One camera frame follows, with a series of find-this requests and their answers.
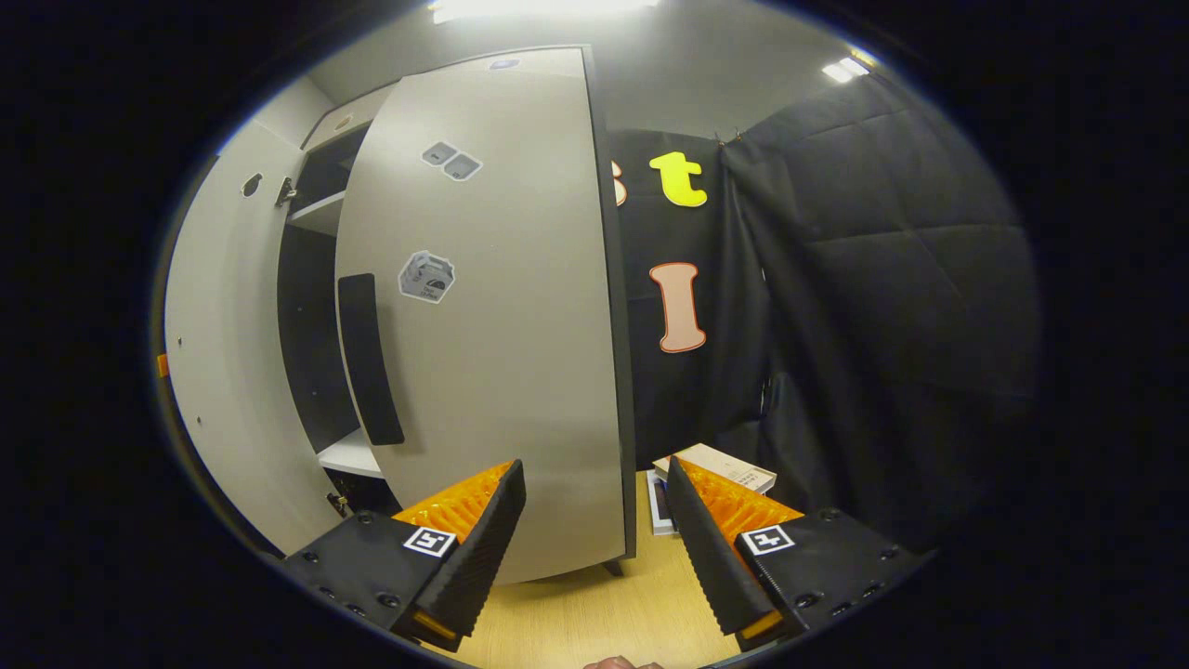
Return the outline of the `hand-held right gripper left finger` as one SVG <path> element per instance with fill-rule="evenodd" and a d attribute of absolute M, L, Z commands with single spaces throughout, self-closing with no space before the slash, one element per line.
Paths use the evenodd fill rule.
<path fill-rule="evenodd" d="M 526 499 L 524 466 L 510 460 L 396 515 L 357 511 L 281 567 L 386 635 L 457 651 L 487 604 Z"/>

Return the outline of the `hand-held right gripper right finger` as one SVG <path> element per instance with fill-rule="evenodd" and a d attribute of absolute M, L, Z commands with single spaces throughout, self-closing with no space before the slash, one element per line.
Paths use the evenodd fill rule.
<path fill-rule="evenodd" d="M 841 509 L 795 511 L 684 457 L 669 457 L 666 490 L 702 594 L 743 651 L 824 635 L 935 558 Z"/>

